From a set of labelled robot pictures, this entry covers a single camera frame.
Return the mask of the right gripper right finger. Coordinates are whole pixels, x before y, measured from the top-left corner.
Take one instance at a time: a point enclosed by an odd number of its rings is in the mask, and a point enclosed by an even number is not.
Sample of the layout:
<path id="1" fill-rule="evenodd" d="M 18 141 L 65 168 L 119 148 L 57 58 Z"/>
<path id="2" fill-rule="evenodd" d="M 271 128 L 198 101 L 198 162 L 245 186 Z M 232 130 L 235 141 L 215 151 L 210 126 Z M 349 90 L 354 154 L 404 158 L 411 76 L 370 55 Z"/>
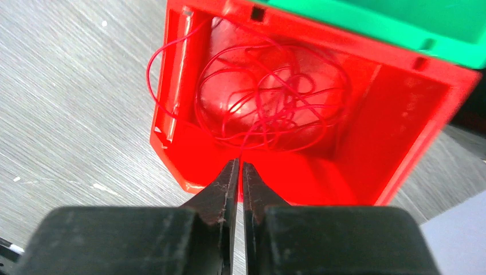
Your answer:
<path id="1" fill-rule="evenodd" d="M 439 274 L 418 224 L 383 206 L 291 206 L 242 165 L 248 274 Z"/>

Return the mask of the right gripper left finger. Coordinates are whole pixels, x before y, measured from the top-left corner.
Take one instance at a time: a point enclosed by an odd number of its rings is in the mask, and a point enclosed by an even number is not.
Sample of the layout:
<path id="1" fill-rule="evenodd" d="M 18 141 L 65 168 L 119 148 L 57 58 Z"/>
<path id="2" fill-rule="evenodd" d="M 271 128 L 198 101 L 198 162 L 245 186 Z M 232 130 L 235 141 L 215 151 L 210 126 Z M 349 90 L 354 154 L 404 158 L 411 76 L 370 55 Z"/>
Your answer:
<path id="1" fill-rule="evenodd" d="M 238 159 L 178 207 L 51 211 L 14 274 L 231 274 Z"/>

